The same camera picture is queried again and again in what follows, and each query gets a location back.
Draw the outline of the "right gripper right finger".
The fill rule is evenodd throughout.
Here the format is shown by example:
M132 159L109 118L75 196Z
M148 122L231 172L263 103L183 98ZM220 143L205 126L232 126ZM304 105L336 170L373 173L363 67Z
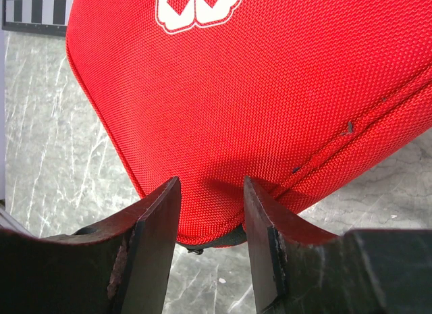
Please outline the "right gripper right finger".
M431 231L312 225L244 180L258 313L430 313Z

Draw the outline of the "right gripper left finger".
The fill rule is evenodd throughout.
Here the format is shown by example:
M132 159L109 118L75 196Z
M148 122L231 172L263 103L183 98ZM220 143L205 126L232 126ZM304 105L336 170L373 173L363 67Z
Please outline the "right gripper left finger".
M1 228L2 313L160 313L180 217L169 179L71 235Z

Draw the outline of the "red black medicine case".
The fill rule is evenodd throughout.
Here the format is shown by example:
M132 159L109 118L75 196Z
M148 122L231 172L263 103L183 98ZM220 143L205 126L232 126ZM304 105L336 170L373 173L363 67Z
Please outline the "red black medicine case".
M245 177L300 213L431 127L431 0L74 0L66 51L190 250L245 241Z

